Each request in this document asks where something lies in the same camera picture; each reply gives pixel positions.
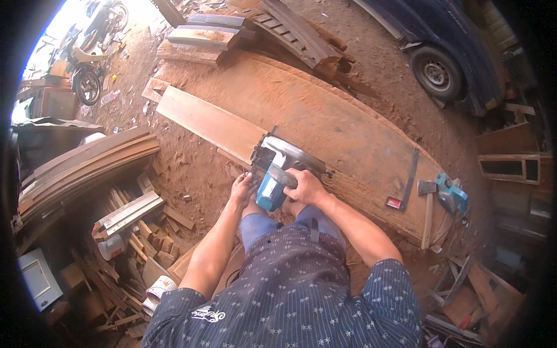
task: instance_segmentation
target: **axe head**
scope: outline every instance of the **axe head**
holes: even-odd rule
[[[437,192],[437,183],[426,180],[418,180],[418,196]]]

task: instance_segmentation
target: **saw handle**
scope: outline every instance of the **saw handle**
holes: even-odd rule
[[[267,172],[273,179],[288,188],[294,190],[298,187],[298,180],[293,175],[288,174],[276,165],[271,164]]]

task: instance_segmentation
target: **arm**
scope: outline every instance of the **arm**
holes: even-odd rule
[[[294,190],[284,188],[284,193],[304,204],[312,204],[323,210],[344,231],[350,244],[365,264],[372,267],[377,262],[394,258],[402,263],[402,257],[387,235],[373,222],[349,207],[332,193],[328,193],[310,171],[288,169],[298,180]]]
[[[252,173],[242,174],[232,184],[232,193],[221,216],[193,252],[179,288],[197,290],[205,298],[211,298],[213,295],[230,259],[242,211],[250,202],[251,194],[257,189],[258,182],[252,178]]]

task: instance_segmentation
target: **motorcycle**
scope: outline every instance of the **motorcycle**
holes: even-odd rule
[[[114,35],[128,24],[128,8],[121,1],[89,1],[86,13],[91,20],[83,31],[87,43],[83,47],[85,52],[92,50],[97,43],[101,44],[101,50],[106,51],[109,46],[104,44],[106,36],[110,35],[112,42]]]
[[[63,40],[63,47],[59,50],[58,59],[67,61],[66,72],[72,73],[72,91],[83,104],[91,106],[98,102],[101,91],[101,83],[92,65],[108,56],[85,52],[83,48],[87,42],[81,46],[76,45],[80,33],[81,31],[75,30],[75,24],[70,28]]]

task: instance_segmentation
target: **navy blue shirt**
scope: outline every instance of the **navy blue shirt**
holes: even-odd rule
[[[287,226],[258,239],[240,277],[207,301],[180,288],[163,294],[143,347],[417,347],[422,329],[408,271],[375,264],[350,295],[340,242]]]

